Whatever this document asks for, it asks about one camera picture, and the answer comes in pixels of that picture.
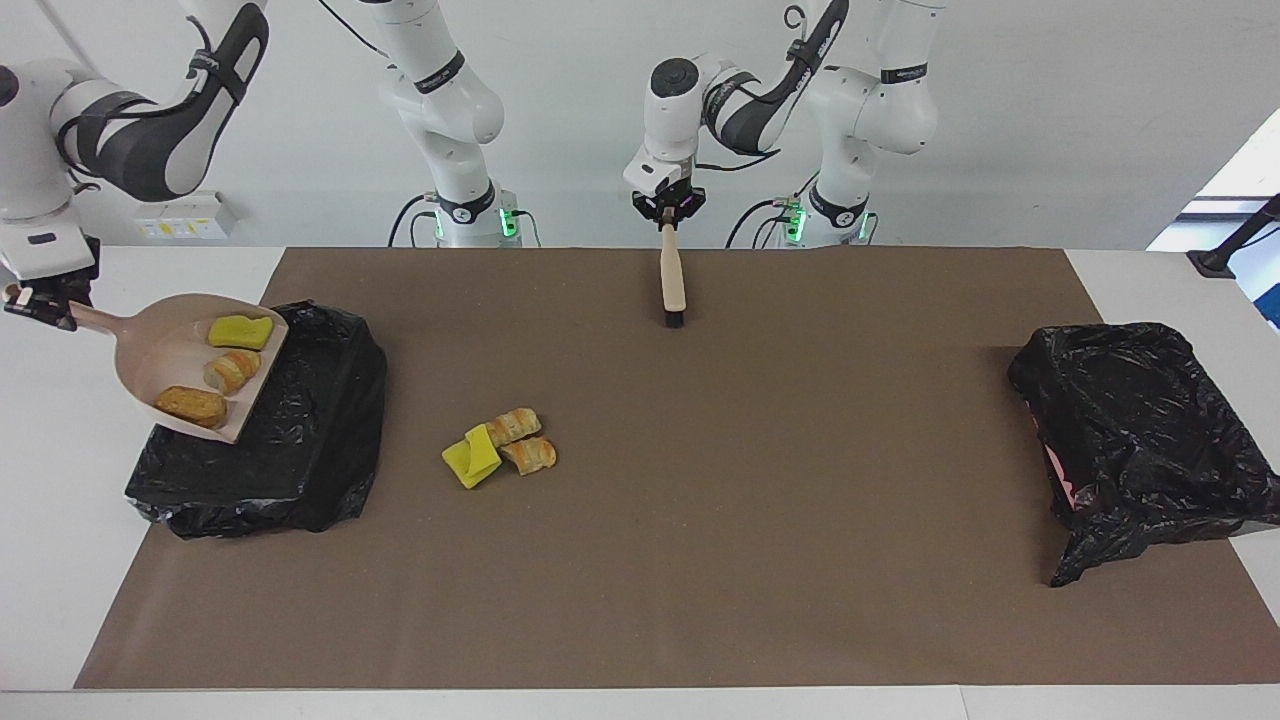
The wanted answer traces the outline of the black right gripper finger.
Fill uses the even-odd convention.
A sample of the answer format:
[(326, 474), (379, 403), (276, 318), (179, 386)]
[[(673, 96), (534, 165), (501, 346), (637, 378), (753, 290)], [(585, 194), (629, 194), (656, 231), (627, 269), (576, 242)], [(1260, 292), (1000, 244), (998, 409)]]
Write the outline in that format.
[(76, 331), (70, 301), (60, 296), (32, 295), (22, 299), (15, 295), (5, 300), (5, 311), (59, 331)]

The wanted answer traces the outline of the beige hand brush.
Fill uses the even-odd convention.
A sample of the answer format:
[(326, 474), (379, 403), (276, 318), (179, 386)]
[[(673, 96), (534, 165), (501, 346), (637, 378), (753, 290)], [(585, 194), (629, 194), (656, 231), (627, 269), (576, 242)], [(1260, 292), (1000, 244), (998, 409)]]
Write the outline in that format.
[(660, 292), (664, 324), (669, 329), (680, 329), (685, 323), (687, 301), (684, 266), (677, 247), (677, 231), (669, 222), (660, 225)]

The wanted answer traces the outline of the beige plastic dustpan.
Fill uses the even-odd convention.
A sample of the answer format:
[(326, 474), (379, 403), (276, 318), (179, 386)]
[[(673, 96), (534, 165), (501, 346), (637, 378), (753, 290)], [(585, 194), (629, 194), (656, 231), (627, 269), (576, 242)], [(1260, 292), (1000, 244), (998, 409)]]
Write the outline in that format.
[[(160, 299), (132, 316), (116, 316), (74, 301), (69, 302), (69, 309), (81, 329), (114, 337), (116, 377), (154, 423), (224, 445), (238, 441), (289, 333), (279, 313), (211, 293)], [(261, 366), (256, 375), (227, 400), (225, 419), (218, 427), (202, 428), (156, 409), (154, 401), (172, 386), (207, 388), (204, 365), (220, 354), (207, 342), (209, 331), (216, 319), (233, 315), (265, 316), (271, 322), (271, 333), (260, 352)]]

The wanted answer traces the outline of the yellow sponge with green pad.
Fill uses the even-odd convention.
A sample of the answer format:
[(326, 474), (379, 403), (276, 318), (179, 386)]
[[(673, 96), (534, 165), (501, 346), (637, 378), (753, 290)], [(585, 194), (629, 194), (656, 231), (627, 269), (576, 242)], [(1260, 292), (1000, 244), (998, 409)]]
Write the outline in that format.
[(211, 347), (260, 352), (266, 347), (273, 331), (274, 322), (270, 316), (219, 316), (209, 327), (206, 341)]

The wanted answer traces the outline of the striped orange croissant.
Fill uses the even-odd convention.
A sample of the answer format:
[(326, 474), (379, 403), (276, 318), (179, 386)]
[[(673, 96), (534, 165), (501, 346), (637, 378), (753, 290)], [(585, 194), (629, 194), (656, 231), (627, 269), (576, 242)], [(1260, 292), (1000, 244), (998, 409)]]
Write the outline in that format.
[(516, 407), (483, 424), (495, 448), (535, 436), (541, 430), (541, 420), (531, 407)]
[(515, 465), (521, 477), (553, 468), (558, 461), (556, 446), (541, 436), (500, 446), (498, 451), (506, 460)]

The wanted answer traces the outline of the black bagged bin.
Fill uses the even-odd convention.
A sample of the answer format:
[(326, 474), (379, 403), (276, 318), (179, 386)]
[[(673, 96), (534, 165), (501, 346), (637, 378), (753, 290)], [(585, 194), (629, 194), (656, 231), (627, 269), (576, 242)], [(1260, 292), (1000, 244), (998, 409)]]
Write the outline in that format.
[(155, 427), (124, 488), (183, 539), (323, 532), (364, 511), (378, 471), (388, 363), (366, 320), (300, 301), (234, 445)]

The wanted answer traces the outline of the black bagged bin showing pink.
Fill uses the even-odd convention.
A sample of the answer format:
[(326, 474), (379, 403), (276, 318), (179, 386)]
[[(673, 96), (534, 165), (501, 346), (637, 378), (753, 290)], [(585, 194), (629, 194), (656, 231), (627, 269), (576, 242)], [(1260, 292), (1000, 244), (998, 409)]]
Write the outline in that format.
[(1068, 530), (1052, 587), (1156, 544), (1280, 528), (1280, 474), (1170, 325), (1042, 327), (1007, 380)]

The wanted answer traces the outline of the brown paper table mat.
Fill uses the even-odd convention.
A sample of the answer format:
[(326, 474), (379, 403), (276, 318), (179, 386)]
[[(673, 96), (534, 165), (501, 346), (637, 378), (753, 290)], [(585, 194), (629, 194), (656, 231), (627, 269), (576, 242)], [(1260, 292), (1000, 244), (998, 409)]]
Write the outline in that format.
[[(82, 688), (1280, 682), (1226, 541), (1047, 580), (1066, 539), (1006, 379), (1097, 322), (1046, 249), (292, 249), (264, 297), (389, 363), (364, 514), (146, 536)], [(553, 468), (442, 451), (516, 407)]]

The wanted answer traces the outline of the white wall socket strip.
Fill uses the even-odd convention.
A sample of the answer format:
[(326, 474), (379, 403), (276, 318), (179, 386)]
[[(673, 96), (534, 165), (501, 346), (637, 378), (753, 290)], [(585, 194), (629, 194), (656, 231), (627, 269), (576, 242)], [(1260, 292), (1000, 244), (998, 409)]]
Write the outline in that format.
[(197, 191), (177, 201), (141, 204), (132, 220), (146, 240), (225, 241), (239, 218), (221, 193)]

